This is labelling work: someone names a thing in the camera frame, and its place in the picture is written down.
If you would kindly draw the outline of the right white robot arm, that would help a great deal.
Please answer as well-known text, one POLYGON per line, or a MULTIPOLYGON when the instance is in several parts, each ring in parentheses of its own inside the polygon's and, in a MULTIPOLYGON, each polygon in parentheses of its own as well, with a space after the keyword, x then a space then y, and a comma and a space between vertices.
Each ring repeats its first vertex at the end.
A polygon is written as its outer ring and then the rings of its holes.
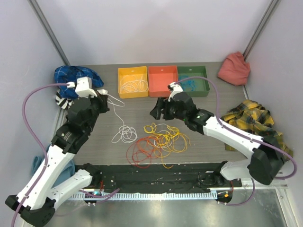
POLYGON ((238 178, 253 178, 270 185, 285 163, 274 137, 252 135, 221 121, 213 113, 197 108, 185 92, 170 98, 159 97, 150 115, 156 120, 182 120, 190 130, 222 141, 246 157, 242 161, 223 163, 214 174, 214 182, 220 187, 238 178))

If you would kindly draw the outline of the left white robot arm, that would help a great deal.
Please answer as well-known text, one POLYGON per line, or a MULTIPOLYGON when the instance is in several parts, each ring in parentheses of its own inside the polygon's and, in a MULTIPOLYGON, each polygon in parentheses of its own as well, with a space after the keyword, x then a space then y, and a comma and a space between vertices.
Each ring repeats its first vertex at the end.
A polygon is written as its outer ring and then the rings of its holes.
POLYGON ((44 162, 20 193, 8 196, 5 201, 25 222, 43 227, 76 191, 87 186, 95 189, 100 185, 100 172, 91 164, 84 164, 75 175, 58 186, 54 183, 88 140, 99 114, 107 111, 107 95, 81 97, 73 102, 66 122, 51 141, 44 162))

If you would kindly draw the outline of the black white striped cloth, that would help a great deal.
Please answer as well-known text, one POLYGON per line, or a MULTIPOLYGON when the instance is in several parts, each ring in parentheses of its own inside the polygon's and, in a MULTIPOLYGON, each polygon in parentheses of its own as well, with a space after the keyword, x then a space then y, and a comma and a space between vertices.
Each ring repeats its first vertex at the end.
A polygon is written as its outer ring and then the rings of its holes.
POLYGON ((96 109, 98 113, 106 113, 110 109, 107 105, 108 91, 104 89, 92 88, 77 88, 76 93, 79 99, 69 100, 68 98, 60 97, 57 93, 55 101, 62 108, 67 107, 71 111, 84 111, 89 109, 96 109))

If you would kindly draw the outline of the red plastic bin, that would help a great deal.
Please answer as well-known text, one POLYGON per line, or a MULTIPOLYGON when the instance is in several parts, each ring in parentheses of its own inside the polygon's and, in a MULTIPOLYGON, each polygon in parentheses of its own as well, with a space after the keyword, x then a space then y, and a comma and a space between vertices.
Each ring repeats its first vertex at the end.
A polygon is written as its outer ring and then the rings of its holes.
POLYGON ((178 81, 177 66, 149 66, 148 83, 150 97, 169 97, 168 85, 178 81))

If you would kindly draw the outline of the yellow plastic bin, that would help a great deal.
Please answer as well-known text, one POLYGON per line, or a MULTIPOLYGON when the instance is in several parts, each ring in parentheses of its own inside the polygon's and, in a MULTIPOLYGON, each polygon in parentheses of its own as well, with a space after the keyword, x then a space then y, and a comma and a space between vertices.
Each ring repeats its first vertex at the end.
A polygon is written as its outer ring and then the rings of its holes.
POLYGON ((118 94, 121 99, 149 96, 147 67, 118 69, 118 94))

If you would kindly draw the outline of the blue plaid cloth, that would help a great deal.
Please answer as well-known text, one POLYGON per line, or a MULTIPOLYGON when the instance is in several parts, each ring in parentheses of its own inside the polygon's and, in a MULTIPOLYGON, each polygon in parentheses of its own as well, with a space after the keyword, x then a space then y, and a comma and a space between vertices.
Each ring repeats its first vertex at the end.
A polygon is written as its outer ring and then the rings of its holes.
MULTIPOLYGON (((104 86, 101 77, 92 69, 82 66, 60 66, 54 72, 55 83, 77 82, 77 79, 89 77, 92 81, 93 88, 104 86)), ((62 98, 74 100, 78 97, 74 88, 59 86, 59 94, 62 98)))

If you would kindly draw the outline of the green plastic bin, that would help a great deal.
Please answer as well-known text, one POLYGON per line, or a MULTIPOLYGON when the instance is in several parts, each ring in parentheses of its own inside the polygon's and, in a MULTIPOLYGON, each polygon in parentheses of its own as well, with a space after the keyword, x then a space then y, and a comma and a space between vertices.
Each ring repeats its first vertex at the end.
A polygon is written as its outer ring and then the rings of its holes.
POLYGON ((207 78, 205 66, 177 66, 178 79, 189 80, 180 83, 183 91, 187 92, 191 97, 206 97, 209 94, 210 87, 207 80, 196 79, 194 77, 207 78))

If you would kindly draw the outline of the teal cloth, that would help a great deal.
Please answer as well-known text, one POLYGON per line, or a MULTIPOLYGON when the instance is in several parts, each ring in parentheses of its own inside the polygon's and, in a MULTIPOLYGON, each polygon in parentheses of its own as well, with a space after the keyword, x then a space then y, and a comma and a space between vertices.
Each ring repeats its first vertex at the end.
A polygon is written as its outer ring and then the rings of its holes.
MULTIPOLYGON (((34 182, 35 180, 32 180, 34 178, 35 173, 39 170, 39 168, 43 165, 45 162, 45 157, 44 155, 42 156, 35 156, 32 162, 31 166, 31 180, 29 183, 34 182)), ((56 178, 55 182, 52 185, 52 188, 60 185, 64 181, 68 180, 70 177, 72 177, 75 174, 75 163, 72 160, 70 160, 66 166, 62 169, 60 172, 59 176, 56 178)))

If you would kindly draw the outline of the pink cloth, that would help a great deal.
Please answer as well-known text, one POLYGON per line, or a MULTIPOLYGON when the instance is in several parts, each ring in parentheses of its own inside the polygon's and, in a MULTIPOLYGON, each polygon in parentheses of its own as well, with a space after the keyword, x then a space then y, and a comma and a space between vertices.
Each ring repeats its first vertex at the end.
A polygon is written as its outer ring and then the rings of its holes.
POLYGON ((234 86, 246 85, 250 73, 250 64, 241 52, 229 54, 217 74, 217 77, 234 86))

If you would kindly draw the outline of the yellow plaid shirt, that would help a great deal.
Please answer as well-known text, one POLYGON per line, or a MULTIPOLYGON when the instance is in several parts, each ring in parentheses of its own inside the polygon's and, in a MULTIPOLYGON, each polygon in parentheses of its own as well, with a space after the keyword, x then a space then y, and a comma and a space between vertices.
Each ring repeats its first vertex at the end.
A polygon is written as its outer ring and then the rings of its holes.
POLYGON ((283 133, 276 131, 270 111, 256 101, 244 100, 237 107, 229 110, 221 119, 245 132, 262 137, 274 137, 280 148, 293 156, 293 151, 285 144, 283 133))

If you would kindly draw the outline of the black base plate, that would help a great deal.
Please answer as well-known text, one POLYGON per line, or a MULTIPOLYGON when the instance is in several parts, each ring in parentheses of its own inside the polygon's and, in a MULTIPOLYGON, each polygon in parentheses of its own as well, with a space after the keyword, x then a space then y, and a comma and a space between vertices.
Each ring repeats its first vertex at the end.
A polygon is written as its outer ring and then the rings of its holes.
POLYGON ((219 174, 221 163, 182 163, 166 169, 160 164, 150 166, 93 165, 97 178, 91 187, 120 193, 198 193, 212 188, 239 188, 240 179, 228 181, 219 174))

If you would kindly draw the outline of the right aluminium frame post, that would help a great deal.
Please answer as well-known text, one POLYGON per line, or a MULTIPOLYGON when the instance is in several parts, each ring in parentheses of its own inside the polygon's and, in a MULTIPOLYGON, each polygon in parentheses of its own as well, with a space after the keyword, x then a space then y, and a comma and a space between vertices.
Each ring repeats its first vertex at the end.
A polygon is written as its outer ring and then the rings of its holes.
POLYGON ((244 60, 246 61, 249 57, 253 47, 257 43, 258 39, 260 38, 262 32, 264 31, 265 27, 267 26, 268 22, 270 21, 271 17, 273 16, 275 10, 279 6, 281 0, 271 0, 269 5, 267 6, 261 20, 259 21, 250 41, 248 42, 246 49, 243 52, 244 60))

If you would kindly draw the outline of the aluminium frame post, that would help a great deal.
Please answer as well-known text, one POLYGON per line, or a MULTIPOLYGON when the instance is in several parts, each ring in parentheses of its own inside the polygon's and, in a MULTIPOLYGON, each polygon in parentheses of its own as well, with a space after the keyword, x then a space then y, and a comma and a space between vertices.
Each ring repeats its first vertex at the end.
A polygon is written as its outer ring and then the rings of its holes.
POLYGON ((258 39, 260 38, 262 32, 264 31, 265 27, 267 26, 268 22, 270 21, 271 17, 273 16, 275 10, 279 6, 281 0, 271 0, 269 5, 267 6, 261 20, 259 21, 250 41, 248 42, 246 49, 243 52, 244 60, 246 61, 249 57, 253 47, 257 43, 258 39))
POLYGON ((45 17, 41 7, 39 6, 38 2, 36 0, 28 0, 29 5, 33 9, 34 13, 36 14, 38 20, 40 21, 43 29, 45 30, 46 34, 48 35, 49 39, 51 40, 51 43, 53 44, 55 50, 59 54, 59 57, 63 61, 64 65, 70 66, 70 62, 61 47, 55 33, 53 32, 47 18, 45 17))

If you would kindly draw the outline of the left aluminium frame post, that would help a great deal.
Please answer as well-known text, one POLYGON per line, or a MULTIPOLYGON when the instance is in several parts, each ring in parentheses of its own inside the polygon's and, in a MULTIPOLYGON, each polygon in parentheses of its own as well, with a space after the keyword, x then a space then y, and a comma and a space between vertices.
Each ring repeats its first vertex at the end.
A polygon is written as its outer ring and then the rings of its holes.
POLYGON ((55 33, 53 32, 47 18, 45 17, 41 7, 39 6, 38 2, 36 0, 28 0, 29 5, 33 9, 34 13, 36 14, 38 20, 40 21, 43 29, 45 30, 46 34, 48 35, 49 39, 51 40, 51 43, 53 44, 55 50, 59 54, 59 57, 63 61, 64 65, 70 66, 70 62, 61 47, 55 33))

